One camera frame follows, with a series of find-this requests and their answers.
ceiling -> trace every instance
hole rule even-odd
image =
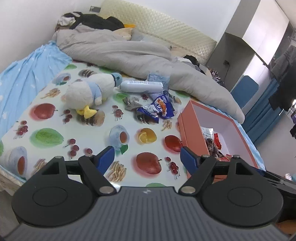
[[[296,28],[296,0],[276,0],[284,13],[289,18],[291,24]]]

food print mat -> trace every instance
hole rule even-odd
[[[177,117],[190,96],[169,90],[179,102],[173,104],[175,116],[165,122],[160,118],[159,124],[146,124],[135,117],[134,111],[125,110],[122,98],[137,97],[142,105],[150,104],[152,99],[141,94],[121,93],[114,88],[113,96],[97,106],[95,118],[85,121],[75,110],[68,109],[63,95],[71,83],[92,72],[114,71],[72,62],[41,90],[3,136],[0,164],[27,180],[55,156],[77,160],[83,155],[96,155],[112,145],[118,167],[114,173],[110,167],[104,176],[112,180],[114,187],[174,186],[178,190],[187,180],[187,173],[180,153],[174,151],[181,139]],[[123,74],[123,80],[130,79],[135,78]],[[169,169],[169,161],[178,166],[177,174]]]

headboard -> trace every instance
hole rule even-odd
[[[202,32],[158,11],[123,0],[105,0],[99,14],[103,18],[114,16],[125,24],[135,24],[147,35],[180,47],[206,64],[217,42]]]

curtain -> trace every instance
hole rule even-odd
[[[242,126],[255,146],[258,146],[267,137],[281,118],[279,116],[281,109],[277,108],[273,111],[268,101],[278,86],[276,79],[272,79],[259,100],[245,116]]]

white bottle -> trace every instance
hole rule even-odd
[[[163,84],[161,82],[125,80],[121,83],[120,90],[129,93],[162,93]]]

